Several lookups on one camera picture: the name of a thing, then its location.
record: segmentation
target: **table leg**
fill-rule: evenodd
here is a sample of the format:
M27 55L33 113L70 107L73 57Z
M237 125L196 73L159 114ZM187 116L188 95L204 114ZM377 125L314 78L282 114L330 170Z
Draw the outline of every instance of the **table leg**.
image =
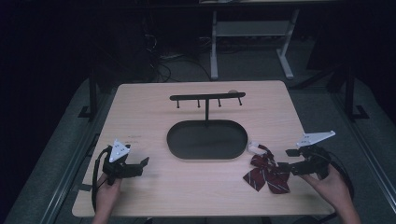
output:
M217 12L213 12L212 22L212 52L210 52L210 78L218 79L218 58L216 56L216 24L217 24Z
M293 79L294 78L293 73L291 72L289 63L288 63L288 59L286 59L286 51L288 50L289 42L291 40L291 36L293 34L294 26L295 26L295 23L297 21L297 17L298 17L299 12L300 12L300 9L295 9L293 11L291 19L289 21L288 29L287 29L287 31L285 33L285 43L283 44L281 49L277 49L276 50L277 57L279 58L280 63L282 64L282 68L283 68L283 71L284 71L285 76L286 76L287 79Z

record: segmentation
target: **floor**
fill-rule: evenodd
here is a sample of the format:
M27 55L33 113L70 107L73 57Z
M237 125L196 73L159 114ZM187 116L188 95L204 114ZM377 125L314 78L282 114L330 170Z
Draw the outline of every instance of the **floor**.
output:
M292 80L283 76L276 57L278 40L265 40L233 53L221 53L219 80L282 80L291 87L318 71L306 70L314 40L293 40L287 57L295 75ZM204 51L197 61L176 57L159 66L154 82L209 81L209 52ZM337 135L322 146L338 156L354 183L354 203L363 223L396 223L395 189L396 127L388 119L367 86L356 80L355 105L362 105L369 119L352 122L343 111L344 90L328 93L324 78L310 87L290 90L306 133L334 130ZM89 105L88 80L83 82L66 109L58 128L49 140L6 223L91 223L90 218L74 217L71 213L81 179L85 174L94 142L101 132L106 114L116 92L98 93L98 113L89 121L79 118L83 106ZM272 223L292 223L298 217L271 217ZM144 223L146 217L113 217L110 223ZM154 223L189 223L189 219L158 218ZM219 219L219 223L229 223Z

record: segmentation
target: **table top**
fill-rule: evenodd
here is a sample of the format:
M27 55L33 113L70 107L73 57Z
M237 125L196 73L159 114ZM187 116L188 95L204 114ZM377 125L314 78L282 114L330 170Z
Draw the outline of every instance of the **table top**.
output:
M205 107L171 95L245 92L237 99L210 101L210 119L241 124L249 140L267 146L276 161L296 162L285 150L295 148L304 130L289 93L281 81L124 84L116 93L83 184L92 184L94 161L114 139L130 144L126 163L150 157L142 176L126 178L113 216L218 217L324 215L332 207L300 177L291 175L290 193L276 195L267 186L259 192L242 177L253 166L248 151L232 160L182 160L166 143L170 128L182 120L205 119ZM77 217L92 217L91 192L80 190L73 207Z

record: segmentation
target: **gray carpet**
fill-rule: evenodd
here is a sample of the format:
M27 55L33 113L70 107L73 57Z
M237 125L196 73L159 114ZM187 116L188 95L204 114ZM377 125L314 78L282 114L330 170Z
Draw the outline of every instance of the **gray carpet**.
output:
M277 60L276 43L270 43L266 49L251 48L235 54L219 55L219 81L229 80L283 80L287 86L295 85L317 71L306 71L305 66L312 49L313 41L293 41L290 44L288 58L295 79L287 80L283 76ZM209 69L209 55L200 55L199 64L206 71ZM208 81L203 68L196 63L178 61L166 63L172 71L172 78L179 81ZM390 183L396 182L396 168L393 166L396 147L396 128L376 104L371 92L361 82L356 84L356 105L363 105L370 119L357 120L351 123L342 111L339 102L343 93L331 95L323 88L327 78L302 91L290 91L290 97L296 107L299 118L307 133L327 132L333 130L336 136L319 145L336 154L347 168L355 185L355 205L363 223L396 223L396 216L389 205L384 190L375 178L375 173L366 158L356 130L363 136L366 145L373 151L380 162ZM99 114L95 120L78 118L84 105L89 104L88 82L81 84L70 106L67 108L57 130L50 139L43 155L27 181L19 199L8 215L6 223L91 223L90 218L74 217L71 209L77 197L77 188L81 183L88 162L91 159L90 143L96 134L101 132L114 97L111 94L100 94ZM78 167L73 174L66 174L71 158L82 154ZM70 182L63 182L63 177ZM58 204L60 209L48 206L53 195L61 195ZM273 223L292 223L297 217L272 217ZM144 223L145 217L113 217L110 223ZM186 219L156 219L157 223L186 223Z

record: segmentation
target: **black cable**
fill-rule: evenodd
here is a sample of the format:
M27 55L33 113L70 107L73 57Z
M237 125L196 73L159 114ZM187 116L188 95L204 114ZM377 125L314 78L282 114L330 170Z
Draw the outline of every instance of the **black cable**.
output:
M99 134L97 133L97 134L94 136L94 139L91 141L90 146L89 146L88 149L85 151L84 158L86 158L86 157L91 157L91 156L92 156L92 155L90 156L89 153L90 153L91 149L93 149L93 148L96 146L98 135L99 135ZM84 162L84 160L81 160L81 161L79 162L79 165L78 165L78 168L77 168L78 171L79 171L79 169L81 169L81 166L82 166L82 163L83 163L83 162ZM77 175L78 175L77 173L74 174L73 180L76 180ZM63 206L64 206L64 203L65 203L65 201L62 200L62 205L61 205L60 207L63 207ZM58 219L58 216L59 216L59 213L56 214L56 217L55 217L54 220L57 220L57 219Z
M126 65L124 65L122 62L120 62L119 60L117 60L116 58L113 57L113 55L111 55L109 52L107 52L105 49L103 49L101 46L99 46L94 40L92 40L89 37L89 40L91 41L91 43L93 43L93 45L95 47L97 47L100 51L102 51L109 59L111 59L114 63L116 63L119 67L125 69L127 72L132 73L131 69L129 69Z
M338 165L334 161L331 162L331 165L338 171L338 173L340 173L341 177L343 177L344 181L346 182L346 186L349 190L349 196L353 200L353 198L355 196L355 189L353 187L352 180L350 179L349 174L347 173L347 169L346 169L345 165L334 153L329 152L329 151L328 151L328 153L331 154L332 156L334 156L338 160L338 162L340 162L341 166ZM334 217L337 217L337 214L335 212L320 219L318 221L318 223L325 223Z
M196 65L198 65L199 67L202 68L202 70L204 70L207 78L209 79L209 81L212 81L212 78L210 77L209 73L207 73L206 69L198 62L191 60L191 59L174 59L174 60L167 60L164 63L182 63L182 62L187 62L187 63L194 63Z
M164 68L168 71L169 75L168 75L168 76L165 76L165 75L163 75L159 70L157 70L157 71L158 71L158 74L159 74L161 77L166 77L166 80L163 80L163 82L167 82L169 79L171 79L171 76L172 76L172 71L171 71L171 69L170 69L168 66L166 66L165 64L163 64L163 63L158 63L158 65L164 67Z
M99 186L98 186L98 189L100 188L100 187L102 187L102 185L103 184L105 184L105 182L108 180L108 178L106 178Z
M172 81L175 81L175 82L181 82L180 80L174 79L172 77L169 77L169 79L171 79Z
M326 157L324 157L324 156L322 156L322 155L320 155L320 154L318 154L318 153L316 153L316 152L309 152L309 154L310 154L310 155L317 156L317 157L321 157L321 158L322 158L323 160L325 160L325 161L332 162L332 159L327 159Z
M229 46L226 46L226 47L228 47L228 49L221 49L223 47L222 45L224 44L224 43L221 43L221 41L229 41L229 43L228 43ZM218 53L219 54L235 54L237 52L244 51L244 50L248 49L249 43L242 43L245 45L244 47L242 47L242 44L239 42L242 42L242 41L239 40L236 42L234 38L227 38L225 40L223 38L221 38L218 43Z
M100 159L102 158L103 154L105 153L109 153L111 150L111 147L107 147L106 149L103 149L103 151L99 154L98 158L95 161L95 165L93 167L93 175L92 175L92 195L91 195L91 200L92 200L92 207L93 207L93 211L96 211L96 195L98 192L98 189L100 188L100 186L102 186L103 182L99 188L97 188L97 179L98 179L98 170L99 170L99 164L100 164Z

